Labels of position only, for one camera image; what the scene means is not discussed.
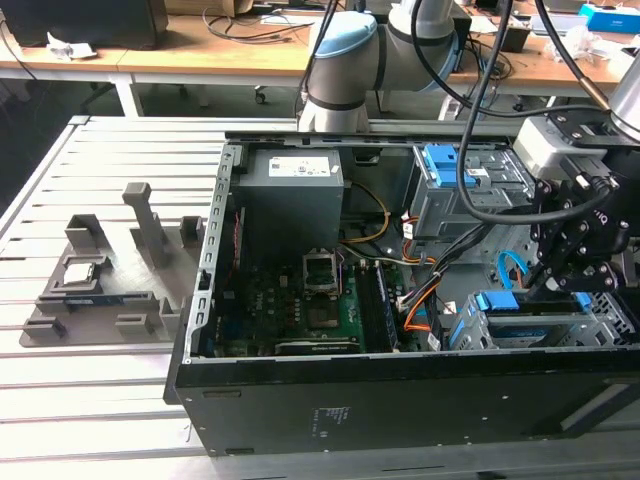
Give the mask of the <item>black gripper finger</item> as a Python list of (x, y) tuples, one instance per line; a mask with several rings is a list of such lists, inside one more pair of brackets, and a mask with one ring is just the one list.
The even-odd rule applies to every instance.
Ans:
[(552, 269), (544, 286), (573, 293), (613, 292), (623, 286), (623, 275), (612, 261), (580, 257)]
[(526, 296), (550, 300), (563, 291), (544, 286), (551, 270), (567, 261), (587, 258), (587, 216), (594, 209), (591, 184), (538, 180), (533, 199), (535, 221), (530, 238), (537, 244), (536, 262), (525, 276)]

